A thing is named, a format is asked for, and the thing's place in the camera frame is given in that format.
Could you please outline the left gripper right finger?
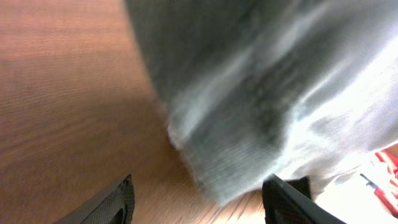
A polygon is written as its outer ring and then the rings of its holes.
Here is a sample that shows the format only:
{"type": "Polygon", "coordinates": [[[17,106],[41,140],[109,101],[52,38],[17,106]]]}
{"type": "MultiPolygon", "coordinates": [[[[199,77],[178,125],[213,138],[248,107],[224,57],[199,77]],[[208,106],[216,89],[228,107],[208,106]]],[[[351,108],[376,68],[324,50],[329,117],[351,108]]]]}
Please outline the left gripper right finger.
{"type": "Polygon", "coordinates": [[[284,181],[272,175],[262,184],[266,224],[344,224],[312,201],[307,177],[284,181]]]}

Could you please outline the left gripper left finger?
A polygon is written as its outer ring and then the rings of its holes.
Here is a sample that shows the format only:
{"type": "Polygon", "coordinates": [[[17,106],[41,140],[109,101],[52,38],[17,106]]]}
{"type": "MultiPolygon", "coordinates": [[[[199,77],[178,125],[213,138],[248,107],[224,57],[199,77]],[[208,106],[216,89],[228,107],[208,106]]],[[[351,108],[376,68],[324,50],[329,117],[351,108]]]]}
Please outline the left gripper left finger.
{"type": "Polygon", "coordinates": [[[135,193],[131,174],[117,180],[56,224],[131,224],[135,193]]]}

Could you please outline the red printed t-shirt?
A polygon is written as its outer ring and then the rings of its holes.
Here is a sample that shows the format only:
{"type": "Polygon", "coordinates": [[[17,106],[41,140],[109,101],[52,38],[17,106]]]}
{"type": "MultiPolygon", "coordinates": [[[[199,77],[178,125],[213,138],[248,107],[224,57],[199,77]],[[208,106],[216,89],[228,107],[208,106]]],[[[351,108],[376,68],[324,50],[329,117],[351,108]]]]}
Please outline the red printed t-shirt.
{"type": "Polygon", "coordinates": [[[374,194],[389,210],[391,215],[397,218],[397,158],[386,150],[375,153],[378,159],[377,165],[381,165],[381,178],[374,194]]]}

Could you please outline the light grey-green t-shirt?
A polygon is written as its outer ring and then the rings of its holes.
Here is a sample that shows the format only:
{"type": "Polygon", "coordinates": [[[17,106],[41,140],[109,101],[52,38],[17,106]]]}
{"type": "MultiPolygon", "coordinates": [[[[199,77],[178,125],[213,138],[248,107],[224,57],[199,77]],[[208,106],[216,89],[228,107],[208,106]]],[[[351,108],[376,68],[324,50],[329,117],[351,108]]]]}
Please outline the light grey-green t-shirt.
{"type": "Polygon", "coordinates": [[[130,0],[144,65],[199,188],[322,190],[397,142],[396,0],[130,0]]]}

